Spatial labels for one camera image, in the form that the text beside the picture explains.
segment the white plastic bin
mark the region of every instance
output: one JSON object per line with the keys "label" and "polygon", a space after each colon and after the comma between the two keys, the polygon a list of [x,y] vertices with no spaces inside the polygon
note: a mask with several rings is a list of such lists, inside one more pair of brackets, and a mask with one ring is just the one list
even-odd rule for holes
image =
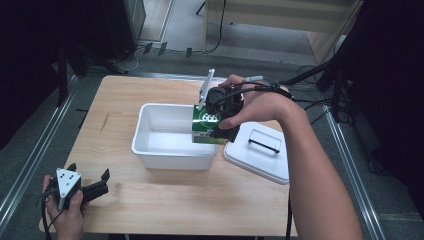
{"label": "white plastic bin", "polygon": [[193,107],[157,103],[141,107],[132,150],[146,168],[209,169],[217,146],[192,142]]}

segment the white lid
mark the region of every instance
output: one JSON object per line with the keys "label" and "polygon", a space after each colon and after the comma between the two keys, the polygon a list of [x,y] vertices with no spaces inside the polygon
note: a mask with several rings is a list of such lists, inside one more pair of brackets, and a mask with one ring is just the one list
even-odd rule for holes
{"label": "white lid", "polygon": [[226,144],[224,157],[274,182],[289,183],[284,134],[275,129],[256,122],[243,123],[234,143]]}

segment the person's hand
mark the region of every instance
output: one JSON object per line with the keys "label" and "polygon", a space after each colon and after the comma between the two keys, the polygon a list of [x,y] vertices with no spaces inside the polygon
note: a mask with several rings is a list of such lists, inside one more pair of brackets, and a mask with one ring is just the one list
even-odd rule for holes
{"label": "person's hand", "polygon": [[[44,177],[43,192],[49,185],[50,176]],[[53,220],[59,215],[57,211],[57,201],[54,196],[49,196],[49,201],[46,201],[47,213],[50,219]],[[78,190],[69,202],[69,209],[64,210],[59,217],[54,220],[53,225],[56,229],[58,240],[76,240],[81,239],[84,233],[84,218],[81,213],[80,207],[83,199],[83,193]]]}
{"label": "person's hand", "polygon": [[[219,87],[228,88],[242,83],[243,80],[243,77],[230,75],[225,82],[219,84]],[[243,84],[240,87],[244,89],[253,86],[253,84]],[[249,121],[265,122],[277,120],[281,124],[286,109],[302,111],[292,100],[278,93],[251,91],[243,93],[243,99],[243,109],[236,116],[222,120],[219,128],[229,129]]]}

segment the person's arm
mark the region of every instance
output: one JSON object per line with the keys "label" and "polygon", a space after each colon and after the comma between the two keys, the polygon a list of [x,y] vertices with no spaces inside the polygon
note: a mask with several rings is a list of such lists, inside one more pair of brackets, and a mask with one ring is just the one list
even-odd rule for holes
{"label": "person's arm", "polygon": [[[43,192],[49,185],[50,176],[44,177]],[[84,218],[82,216],[80,207],[83,199],[81,190],[78,190],[69,202],[69,209],[64,210],[59,217],[59,211],[57,211],[57,201],[54,196],[49,197],[49,201],[46,201],[47,213],[50,219],[54,220],[53,225],[56,229],[57,240],[79,240],[82,238],[84,230]]]}
{"label": "person's arm", "polygon": [[[231,75],[221,87],[243,81]],[[293,218],[302,239],[362,239],[350,196],[319,143],[306,112],[276,93],[243,94],[239,114],[221,121],[232,128],[247,121],[277,120],[287,146]]]}

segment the green box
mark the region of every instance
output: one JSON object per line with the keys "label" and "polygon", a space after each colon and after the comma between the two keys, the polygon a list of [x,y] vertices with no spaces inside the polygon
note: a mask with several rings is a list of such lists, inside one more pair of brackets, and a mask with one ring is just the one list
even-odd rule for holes
{"label": "green box", "polygon": [[193,108],[193,122],[191,125],[193,143],[206,143],[206,144],[224,144],[225,138],[214,138],[210,134],[218,127],[221,121],[221,115],[209,115],[206,108],[197,109],[197,105]]}

